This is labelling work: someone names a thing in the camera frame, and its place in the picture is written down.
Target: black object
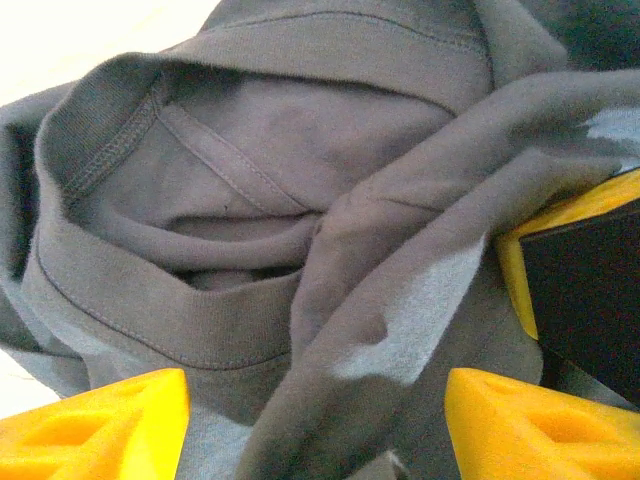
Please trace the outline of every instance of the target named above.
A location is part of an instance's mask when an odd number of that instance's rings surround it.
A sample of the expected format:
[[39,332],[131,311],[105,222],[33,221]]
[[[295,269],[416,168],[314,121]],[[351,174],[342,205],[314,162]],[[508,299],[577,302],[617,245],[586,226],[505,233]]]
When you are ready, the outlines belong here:
[[519,241],[540,345],[640,406],[640,199]]

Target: white surface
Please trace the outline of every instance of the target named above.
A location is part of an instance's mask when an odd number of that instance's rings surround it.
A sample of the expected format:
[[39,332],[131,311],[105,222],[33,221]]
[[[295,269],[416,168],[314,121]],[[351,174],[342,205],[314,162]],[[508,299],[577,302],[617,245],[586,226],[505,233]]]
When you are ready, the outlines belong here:
[[0,418],[32,410],[58,400],[45,387],[0,350]]

